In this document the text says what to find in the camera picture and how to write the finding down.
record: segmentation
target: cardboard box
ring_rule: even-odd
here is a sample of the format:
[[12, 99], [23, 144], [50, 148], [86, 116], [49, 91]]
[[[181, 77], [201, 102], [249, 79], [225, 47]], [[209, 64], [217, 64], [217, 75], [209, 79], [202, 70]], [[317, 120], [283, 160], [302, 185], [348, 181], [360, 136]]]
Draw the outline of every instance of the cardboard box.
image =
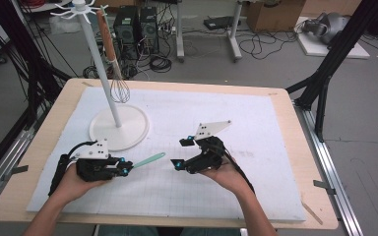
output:
[[306, 0], [283, 0], [278, 6], [267, 7], [256, 2], [250, 5], [247, 25], [254, 32], [293, 31]]
[[323, 12], [352, 16], [360, 2], [361, 0], [307, 0], [301, 16], [318, 17]]

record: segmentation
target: forearm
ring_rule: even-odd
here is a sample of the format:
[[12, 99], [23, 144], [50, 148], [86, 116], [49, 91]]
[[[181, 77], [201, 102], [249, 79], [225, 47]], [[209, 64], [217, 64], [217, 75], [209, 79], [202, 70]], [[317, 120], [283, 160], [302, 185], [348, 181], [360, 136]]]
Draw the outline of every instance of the forearm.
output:
[[234, 192], [234, 194], [237, 197], [244, 214], [244, 220], [247, 225], [249, 236], [277, 235], [250, 188], [241, 188]]
[[55, 199], [48, 199], [44, 206], [32, 220], [32, 223], [24, 232], [24, 236], [29, 235], [53, 235], [58, 215], [65, 204], [57, 202]]

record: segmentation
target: computer tower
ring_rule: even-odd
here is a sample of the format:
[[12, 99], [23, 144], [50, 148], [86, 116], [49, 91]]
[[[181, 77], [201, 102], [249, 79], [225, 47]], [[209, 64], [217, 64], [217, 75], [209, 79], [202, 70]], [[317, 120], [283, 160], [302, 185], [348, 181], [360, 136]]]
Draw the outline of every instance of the computer tower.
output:
[[156, 7], [143, 7], [140, 11], [140, 24], [144, 42], [144, 52], [157, 54], [158, 48], [158, 12]]
[[143, 50], [137, 6], [120, 6], [113, 23], [121, 59], [137, 60]]

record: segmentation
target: round base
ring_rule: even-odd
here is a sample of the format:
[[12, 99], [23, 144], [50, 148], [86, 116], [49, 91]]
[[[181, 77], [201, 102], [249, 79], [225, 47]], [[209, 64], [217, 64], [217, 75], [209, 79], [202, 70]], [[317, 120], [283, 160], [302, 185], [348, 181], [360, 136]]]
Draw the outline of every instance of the round base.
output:
[[100, 111], [90, 126], [91, 139], [107, 139], [111, 151], [132, 148], [149, 132], [149, 119], [142, 110], [127, 104], [117, 104], [116, 108], [121, 127], [116, 127], [110, 109]]

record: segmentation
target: whisk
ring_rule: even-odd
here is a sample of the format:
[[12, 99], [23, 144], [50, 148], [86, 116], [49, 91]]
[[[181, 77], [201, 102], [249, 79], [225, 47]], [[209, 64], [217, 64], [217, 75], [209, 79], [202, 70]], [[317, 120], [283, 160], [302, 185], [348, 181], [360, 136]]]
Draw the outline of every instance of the whisk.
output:
[[113, 77], [110, 87], [110, 96], [115, 102], [125, 103], [130, 99], [130, 89], [128, 88], [121, 75], [121, 69], [119, 68], [115, 50], [113, 49], [112, 37], [109, 32], [104, 9], [101, 8], [101, 10], [97, 11], [96, 16], [99, 23], [99, 30], [100, 35], [102, 36], [103, 46], [105, 47], [106, 51], [106, 58], [112, 65]]

